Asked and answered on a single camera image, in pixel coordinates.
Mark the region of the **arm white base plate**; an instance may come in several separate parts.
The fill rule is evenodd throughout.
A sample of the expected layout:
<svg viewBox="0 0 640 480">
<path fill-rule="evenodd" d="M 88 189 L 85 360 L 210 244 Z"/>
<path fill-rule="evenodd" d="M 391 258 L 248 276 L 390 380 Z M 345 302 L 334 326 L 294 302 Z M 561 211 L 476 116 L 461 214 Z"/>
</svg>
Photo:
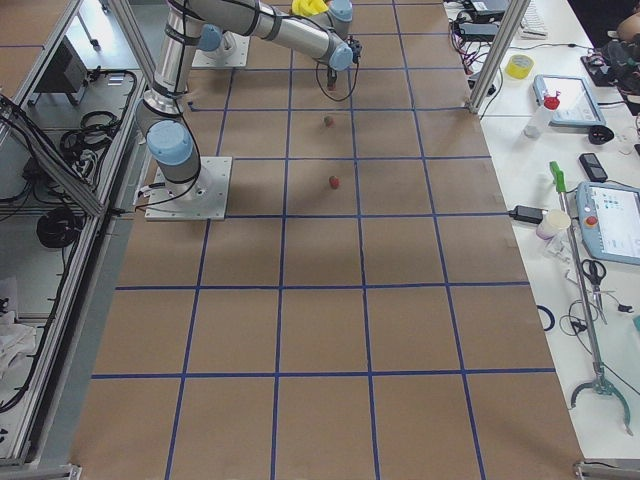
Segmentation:
<svg viewBox="0 0 640 480">
<path fill-rule="evenodd" d="M 194 69 L 245 68 L 248 61 L 250 40 L 229 32 L 219 43 L 202 42 L 196 51 L 192 67 Z"/>
<path fill-rule="evenodd" d="M 189 188 L 190 183 L 167 183 L 157 169 L 154 182 L 162 186 L 150 191 L 151 206 L 145 209 L 145 218 L 148 221 L 224 220 L 231 171 L 231 157 L 202 157 L 200 176 Z"/>
</svg>

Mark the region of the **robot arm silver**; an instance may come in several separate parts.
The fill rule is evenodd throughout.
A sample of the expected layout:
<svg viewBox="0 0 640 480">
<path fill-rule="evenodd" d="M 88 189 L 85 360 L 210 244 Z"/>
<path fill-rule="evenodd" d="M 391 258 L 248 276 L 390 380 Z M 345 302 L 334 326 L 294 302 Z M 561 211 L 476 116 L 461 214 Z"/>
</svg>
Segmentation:
<svg viewBox="0 0 640 480">
<path fill-rule="evenodd" d="M 206 174 L 195 137 L 180 102 L 207 25 L 243 37 L 258 37 L 298 51 L 340 72 L 356 63 L 349 37 L 353 18 L 349 1 L 333 1 L 310 17 L 289 15 L 262 1 L 170 1 L 161 55 L 150 89 L 136 110 L 146 146 L 164 176 L 168 198 L 151 207 L 175 205 L 198 197 Z"/>
</svg>

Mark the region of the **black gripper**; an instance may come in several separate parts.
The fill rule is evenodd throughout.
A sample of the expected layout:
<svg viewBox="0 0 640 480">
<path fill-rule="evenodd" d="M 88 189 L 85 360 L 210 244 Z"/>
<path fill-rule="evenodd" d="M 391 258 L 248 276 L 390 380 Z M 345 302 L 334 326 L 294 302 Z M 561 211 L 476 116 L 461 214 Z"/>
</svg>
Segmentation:
<svg viewBox="0 0 640 480">
<path fill-rule="evenodd" d="M 353 35 L 349 35 L 347 38 L 347 45 L 351 49 L 352 52 L 352 63 L 359 64 L 361 55 L 362 55 L 362 44 L 356 39 Z M 337 72 L 332 68 L 328 67 L 326 70 L 326 88 L 328 90 L 335 90 L 337 82 Z"/>
</svg>

